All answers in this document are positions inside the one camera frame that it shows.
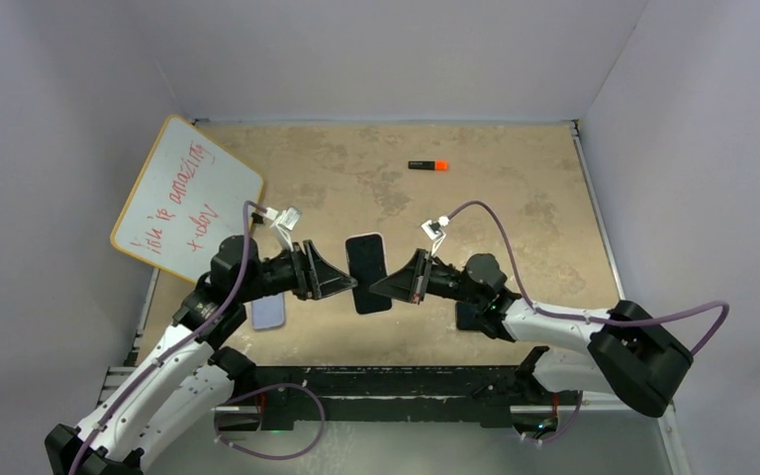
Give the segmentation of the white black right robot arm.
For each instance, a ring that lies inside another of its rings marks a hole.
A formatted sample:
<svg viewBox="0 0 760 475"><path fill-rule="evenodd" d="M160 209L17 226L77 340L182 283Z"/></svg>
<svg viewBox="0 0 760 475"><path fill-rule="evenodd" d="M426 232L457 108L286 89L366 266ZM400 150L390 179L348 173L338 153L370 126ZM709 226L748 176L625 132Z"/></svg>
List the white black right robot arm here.
<svg viewBox="0 0 760 475"><path fill-rule="evenodd" d="M507 275L490 253L476 253L457 268L419 249L406 267L414 274L405 300L418 304L433 295L467 304L476 331L485 336L545 346L516 377L519 395L531 403L552 392L603 392L658 418L694 361L689 349L631 301L577 321L565 319L563 308L534 310L508 288Z"/></svg>

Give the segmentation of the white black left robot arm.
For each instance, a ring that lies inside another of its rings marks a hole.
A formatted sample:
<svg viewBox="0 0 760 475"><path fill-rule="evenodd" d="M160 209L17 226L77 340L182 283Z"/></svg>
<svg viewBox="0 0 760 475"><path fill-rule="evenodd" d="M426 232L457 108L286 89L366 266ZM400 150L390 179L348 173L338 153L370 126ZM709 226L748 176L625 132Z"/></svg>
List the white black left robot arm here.
<svg viewBox="0 0 760 475"><path fill-rule="evenodd" d="M148 358L76 426L57 425L48 433L52 472L142 474L181 432L223 402L252 401L261 416L268 393L294 386L259 385L256 365L226 345L247 319L246 304L285 292L323 300L367 290L385 275L358 264L342 271L309 240L261 258L251 237L224 239Z"/></svg>

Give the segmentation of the lavender phone case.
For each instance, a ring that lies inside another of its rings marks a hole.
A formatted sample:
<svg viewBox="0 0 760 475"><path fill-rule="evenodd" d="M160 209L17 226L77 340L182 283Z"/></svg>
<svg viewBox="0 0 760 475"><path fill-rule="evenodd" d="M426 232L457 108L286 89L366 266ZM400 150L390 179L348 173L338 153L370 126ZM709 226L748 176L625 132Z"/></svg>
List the lavender phone case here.
<svg viewBox="0 0 760 475"><path fill-rule="evenodd" d="M262 297L250 303L251 326L256 331L281 328L286 322L283 293Z"/></svg>

